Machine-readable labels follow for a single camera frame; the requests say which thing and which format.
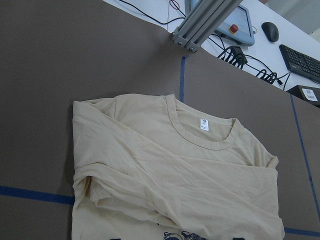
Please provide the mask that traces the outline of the aluminium frame post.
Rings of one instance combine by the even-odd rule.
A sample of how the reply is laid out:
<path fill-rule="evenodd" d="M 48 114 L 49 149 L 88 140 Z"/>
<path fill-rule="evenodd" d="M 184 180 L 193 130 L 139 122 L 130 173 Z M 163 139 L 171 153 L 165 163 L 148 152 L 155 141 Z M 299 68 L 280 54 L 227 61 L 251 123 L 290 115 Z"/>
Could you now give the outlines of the aluminium frame post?
<path fill-rule="evenodd" d="M 240 4 L 240 0 L 198 1 L 172 33 L 173 43 L 190 52 L 197 52 L 203 42 Z"/>

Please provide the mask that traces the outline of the black keyboard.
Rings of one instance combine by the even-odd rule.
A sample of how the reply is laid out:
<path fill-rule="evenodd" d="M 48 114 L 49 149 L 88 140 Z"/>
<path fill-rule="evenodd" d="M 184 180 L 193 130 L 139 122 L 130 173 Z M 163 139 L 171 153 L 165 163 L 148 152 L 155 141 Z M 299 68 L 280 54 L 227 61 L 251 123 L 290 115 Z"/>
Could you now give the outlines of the black keyboard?
<path fill-rule="evenodd" d="M 280 44 L 279 50 L 286 68 L 311 81 L 320 83 L 320 61 L 298 52 L 286 45 Z"/>

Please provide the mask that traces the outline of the black box with label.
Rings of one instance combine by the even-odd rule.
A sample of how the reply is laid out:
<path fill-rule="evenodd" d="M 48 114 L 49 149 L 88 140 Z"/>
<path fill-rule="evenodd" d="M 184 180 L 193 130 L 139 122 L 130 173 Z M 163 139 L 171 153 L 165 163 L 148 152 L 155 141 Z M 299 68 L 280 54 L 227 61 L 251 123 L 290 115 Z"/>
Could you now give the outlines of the black box with label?
<path fill-rule="evenodd" d="M 320 107 L 320 89 L 311 86 L 296 85 L 286 91 L 295 97 L 319 108 Z"/>

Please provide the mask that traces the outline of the black computer mouse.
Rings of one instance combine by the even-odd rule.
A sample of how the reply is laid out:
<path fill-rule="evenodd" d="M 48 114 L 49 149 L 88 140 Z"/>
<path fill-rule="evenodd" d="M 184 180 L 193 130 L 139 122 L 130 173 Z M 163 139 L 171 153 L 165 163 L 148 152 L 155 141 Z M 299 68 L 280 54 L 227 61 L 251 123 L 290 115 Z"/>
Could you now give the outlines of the black computer mouse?
<path fill-rule="evenodd" d="M 269 42 L 275 43 L 279 40 L 279 30 L 274 23 L 264 22 L 261 24 L 261 29 Z"/>

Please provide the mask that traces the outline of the cream long-sleeve graphic shirt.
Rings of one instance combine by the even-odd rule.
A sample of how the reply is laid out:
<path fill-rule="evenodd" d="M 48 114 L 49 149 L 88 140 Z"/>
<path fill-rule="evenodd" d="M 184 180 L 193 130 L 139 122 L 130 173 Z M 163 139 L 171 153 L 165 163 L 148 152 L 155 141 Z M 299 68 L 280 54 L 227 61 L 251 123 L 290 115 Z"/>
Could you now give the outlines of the cream long-sleeve graphic shirt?
<path fill-rule="evenodd" d="M 282 240 L 278 158 L 174 95 L 73 103 L 74 240 Z"/>

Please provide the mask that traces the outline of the blue teach pendant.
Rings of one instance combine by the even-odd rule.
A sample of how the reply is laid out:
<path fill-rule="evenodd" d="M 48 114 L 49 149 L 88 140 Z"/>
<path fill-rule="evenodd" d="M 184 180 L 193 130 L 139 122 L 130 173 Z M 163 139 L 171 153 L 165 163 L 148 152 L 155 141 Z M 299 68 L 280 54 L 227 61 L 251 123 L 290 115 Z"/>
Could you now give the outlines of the blue teach pendant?
<path fill-rule="evenodd" d="M 233 10 L 233 12 L 217 27 L 212 34 L 217 34 L 220 37 L 233 40 L 239 45 L 249 47 L 254 45 L 255 39 L 249 10 L 240 3 L 240 5 Z"/>

